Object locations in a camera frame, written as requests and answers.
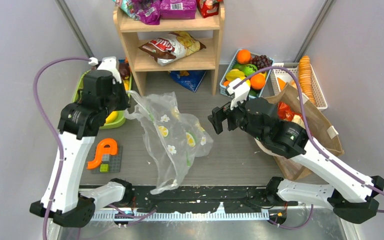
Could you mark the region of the orange snack bag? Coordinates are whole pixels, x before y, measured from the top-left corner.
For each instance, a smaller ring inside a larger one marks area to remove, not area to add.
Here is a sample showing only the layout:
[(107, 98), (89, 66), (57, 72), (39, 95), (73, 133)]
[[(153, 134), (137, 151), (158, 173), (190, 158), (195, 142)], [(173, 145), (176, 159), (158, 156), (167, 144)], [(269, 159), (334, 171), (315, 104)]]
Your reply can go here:
[(302, 125), (304, 124), (302, 115), (298, 112), (293, 111), (291, 107), (284, 102), (278, 103), (277, 114), (281, 120)]

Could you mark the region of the clear plastic bag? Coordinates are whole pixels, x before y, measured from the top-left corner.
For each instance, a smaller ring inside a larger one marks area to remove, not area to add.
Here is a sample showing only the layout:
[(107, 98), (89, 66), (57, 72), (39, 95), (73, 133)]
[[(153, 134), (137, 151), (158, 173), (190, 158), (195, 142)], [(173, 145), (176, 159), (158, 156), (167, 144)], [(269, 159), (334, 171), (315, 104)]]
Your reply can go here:
[(157, 167), (157, 182), (150, 194), (177, 189), (195, 158), (210, 153), (214, 140), (195, 115), (179, 111), (174, 92), (141, 96), (130, 90), (128, 94), (136, 104), (124, 116), (140, 122), (145, 148)]

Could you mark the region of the Chuba chips bag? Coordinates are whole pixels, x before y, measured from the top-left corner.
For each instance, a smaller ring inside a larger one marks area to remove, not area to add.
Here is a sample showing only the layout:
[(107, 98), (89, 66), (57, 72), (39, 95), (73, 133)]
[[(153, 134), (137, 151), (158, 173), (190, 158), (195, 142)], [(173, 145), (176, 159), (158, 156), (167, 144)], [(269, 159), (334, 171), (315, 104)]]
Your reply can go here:
[(160, 66), (165, 66), (206, 48), (205, 44), (186, 31), (172, 31), (138, 47)]

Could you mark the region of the brown burlap grocery bag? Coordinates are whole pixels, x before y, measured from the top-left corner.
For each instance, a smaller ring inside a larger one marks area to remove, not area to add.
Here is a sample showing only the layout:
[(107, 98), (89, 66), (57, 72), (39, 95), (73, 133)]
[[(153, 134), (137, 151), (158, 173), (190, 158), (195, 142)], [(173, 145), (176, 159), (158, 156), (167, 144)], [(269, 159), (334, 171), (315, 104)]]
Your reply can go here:
[[(269, 103), (278, 106), (280, 102), (287, 104), (294, 113), (301, 113), (298, 90), (289, 84), (274, 96), (265, 98)], [(302, 95), (303, 106), (306, 114), (309, 130), (318, 142), (330, 153), (339, 157), (344, 154), (339, 134), (336, 132), (330, 121), (322, 112), (308, 100), (306, 95)], [(311, 175), (313, 172), (290, 159), (284, 157), (274, 157), (285, 179), (295, 181)]]

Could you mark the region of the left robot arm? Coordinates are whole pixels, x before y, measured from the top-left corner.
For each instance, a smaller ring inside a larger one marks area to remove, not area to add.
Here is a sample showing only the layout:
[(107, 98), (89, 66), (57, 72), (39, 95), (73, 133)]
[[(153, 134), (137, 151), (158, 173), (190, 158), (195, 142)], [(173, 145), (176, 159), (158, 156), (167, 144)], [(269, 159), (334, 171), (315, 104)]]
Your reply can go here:
[(83, 228), (96, 210), (116, 202), (129, 203), (131, 183), (119, 178), (95, 189), (79, 192), (86, 157), (100, 127), (113, 111), (130, 107), (129, 97), (117, 70), (91, 70), (83, 77), (80, 100), (66, 105), (60, 114), (57, 150), (49, 187), (29, 211), (50, 217), (66, 228)]

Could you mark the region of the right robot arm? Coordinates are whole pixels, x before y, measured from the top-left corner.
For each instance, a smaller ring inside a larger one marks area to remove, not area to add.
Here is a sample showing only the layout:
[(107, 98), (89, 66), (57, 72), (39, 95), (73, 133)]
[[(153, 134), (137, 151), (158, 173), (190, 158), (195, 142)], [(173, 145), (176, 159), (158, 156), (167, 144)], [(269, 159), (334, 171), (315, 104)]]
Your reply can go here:
[(264, 98), (245, 100), (232, 106), (215, 107), (208, 116), (215, 132), (240, 129), (262, 144), (271, 155), (279, 155), (310, 169), (325, 184), (294, 182), (273, 177), (264, 196), (273, 205), (301, 202), (332, 210), (345, 221), (361, 224), (378, 213), (376, 195), (384, 188), (380, 176), (367, 176), (340, 161), (299, 124), (282, 120), (275, 104)]

